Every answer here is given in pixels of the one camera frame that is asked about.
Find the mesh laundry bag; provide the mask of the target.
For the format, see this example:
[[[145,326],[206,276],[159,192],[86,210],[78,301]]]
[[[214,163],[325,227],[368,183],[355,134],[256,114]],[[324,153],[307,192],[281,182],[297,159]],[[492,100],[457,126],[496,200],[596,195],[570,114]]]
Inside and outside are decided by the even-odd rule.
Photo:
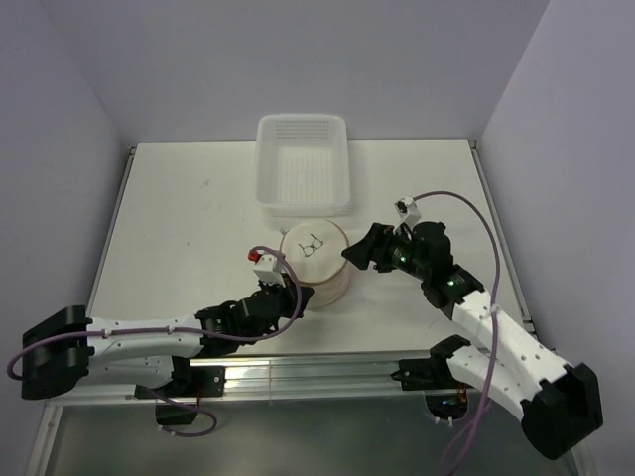
[[[341,252],[349,245],[343,229],[329,220],[301,222],[282,237],[280,251],[301,285],[314,290],[307,309],[325,308],[346,293],[350,267]]]

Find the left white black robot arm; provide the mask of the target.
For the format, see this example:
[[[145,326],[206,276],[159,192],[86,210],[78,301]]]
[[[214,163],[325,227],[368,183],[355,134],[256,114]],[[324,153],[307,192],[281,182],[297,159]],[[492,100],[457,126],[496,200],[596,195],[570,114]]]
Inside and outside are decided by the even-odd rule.
[[[62,396],[77,385],[133,385],[181,396],[193,383],[190,361],[223,357],[289,328],[314,291],[285,276],[240,300],[184,317],[122,321],[90,317],[68,306],[23,334],[7,366],[27,401]]]

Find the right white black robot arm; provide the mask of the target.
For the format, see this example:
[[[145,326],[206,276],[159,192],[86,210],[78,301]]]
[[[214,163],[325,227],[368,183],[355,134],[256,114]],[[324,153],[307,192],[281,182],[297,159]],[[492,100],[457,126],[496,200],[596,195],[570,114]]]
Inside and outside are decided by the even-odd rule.
[[[418,279],[429,304],[463,329],[431,348],[422,380],[482,391],[551,460],[602,427],[596,374],[545,347],[495,304],[485,286],[455,262],[442,223],[422,222],[400,232],[375,223],[341,255],[359,270],[399,270]]]

